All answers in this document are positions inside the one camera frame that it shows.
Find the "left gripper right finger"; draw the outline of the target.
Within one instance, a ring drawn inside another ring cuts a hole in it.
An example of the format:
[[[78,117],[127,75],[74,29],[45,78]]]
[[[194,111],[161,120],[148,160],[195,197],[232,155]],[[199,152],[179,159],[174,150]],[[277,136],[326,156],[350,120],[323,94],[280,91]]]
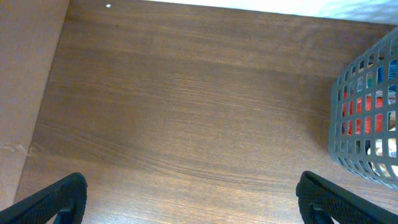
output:
[[[316,175],[302,173],[296,187],[305,223],[397,223],[397,215]]]

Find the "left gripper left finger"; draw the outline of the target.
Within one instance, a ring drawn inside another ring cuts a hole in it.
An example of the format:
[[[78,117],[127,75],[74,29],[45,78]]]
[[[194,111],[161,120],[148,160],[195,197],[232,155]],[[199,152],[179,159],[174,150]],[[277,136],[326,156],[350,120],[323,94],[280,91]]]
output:
[[[1,223],[81,224],[87,201],[87,183],[79,173],[72,173],[31,196],[1,211]]]

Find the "grey plastic basket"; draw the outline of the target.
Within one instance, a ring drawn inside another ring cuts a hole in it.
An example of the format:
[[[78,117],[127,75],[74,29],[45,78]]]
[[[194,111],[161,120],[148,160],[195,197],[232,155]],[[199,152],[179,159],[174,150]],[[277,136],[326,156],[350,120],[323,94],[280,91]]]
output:
[[[351,173],[397,189],[396,29],[334,82],[328,150]]]

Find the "orange spaghetti packet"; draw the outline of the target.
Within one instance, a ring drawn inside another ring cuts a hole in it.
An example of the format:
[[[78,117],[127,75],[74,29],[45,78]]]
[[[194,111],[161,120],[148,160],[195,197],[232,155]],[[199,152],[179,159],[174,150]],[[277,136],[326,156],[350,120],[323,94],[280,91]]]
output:
[[[336,135],[360,135],[383,131],[382,96],[367,94],[340,104],[336,112]]]

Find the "blue tissue multipack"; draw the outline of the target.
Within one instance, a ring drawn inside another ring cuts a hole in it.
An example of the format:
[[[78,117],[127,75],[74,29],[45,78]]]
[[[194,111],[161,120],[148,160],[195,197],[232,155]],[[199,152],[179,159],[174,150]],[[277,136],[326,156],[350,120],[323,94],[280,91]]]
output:
[[[397,59],[393,59],[389,62],[383,62],[376,70],[376,83],[378,85],[382,83],[392,82],[397,77]]]

